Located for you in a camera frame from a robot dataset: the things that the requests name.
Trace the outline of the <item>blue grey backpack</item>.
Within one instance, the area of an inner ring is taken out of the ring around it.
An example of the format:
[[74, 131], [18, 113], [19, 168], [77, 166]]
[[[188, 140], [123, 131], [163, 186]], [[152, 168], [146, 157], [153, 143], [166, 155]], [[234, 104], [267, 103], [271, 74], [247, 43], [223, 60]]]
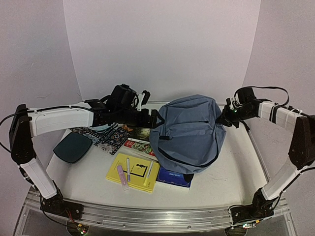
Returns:
[[216, 123], [221, 110], [215, 99], [192, 95], [162, 106], [164, 123], [150, 131], [150, 145], [160, 165], [173, 172], [196, 174], [219, 157], [226, 130]]

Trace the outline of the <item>white purple pen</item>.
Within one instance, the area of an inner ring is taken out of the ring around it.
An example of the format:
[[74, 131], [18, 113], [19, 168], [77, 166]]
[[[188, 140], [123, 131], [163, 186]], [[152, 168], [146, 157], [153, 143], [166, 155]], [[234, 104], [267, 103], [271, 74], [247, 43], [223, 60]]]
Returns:
[[130, 159], [126, 159], [126, 165], [127, 165], [127, 181], [130, 182], [131, 176], [130, 176]]

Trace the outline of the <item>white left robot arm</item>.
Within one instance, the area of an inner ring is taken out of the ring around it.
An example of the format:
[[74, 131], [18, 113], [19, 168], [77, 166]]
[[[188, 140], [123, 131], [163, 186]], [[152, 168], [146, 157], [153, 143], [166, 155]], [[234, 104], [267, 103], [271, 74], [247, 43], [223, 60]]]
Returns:
[[76, 127], [100, 127], [113, 123], [129, 127], [156, 128], [164, 123], [157, 110], [145, 108], [150, 93], [137, 93], [128, 85], [115, 86], [110, 95], [88, 99], [75, 105], [48, 108], [17, 107], [9, 129], [12, 160], [21, 174], [41, 196], [40, 209], [44, 213], [79, 220], [83, 205], [64, 199], [35, 152], [33, 138], [46, 133]]

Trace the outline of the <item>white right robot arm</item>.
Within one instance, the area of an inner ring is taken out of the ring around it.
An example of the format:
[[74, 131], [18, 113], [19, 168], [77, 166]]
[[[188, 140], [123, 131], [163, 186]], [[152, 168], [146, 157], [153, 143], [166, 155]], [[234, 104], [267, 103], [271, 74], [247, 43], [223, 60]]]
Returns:
[[257, 98], [255, 86], [245, 86], [226, 100], [216, 122], [226, 127], [239, 127], [251, 118], [259, 118], [281, 128], [290, 135], [290, 145], [283, 153], [283, 163], [277, 173], [253, 195], [249, 205], [234, 205], [228, 209], [232, 226], [245, 227], [274, 215], [283, 193], [305, 172], [314, 170], [315, 117], [289, 104], [289, 98], [279, 103]]

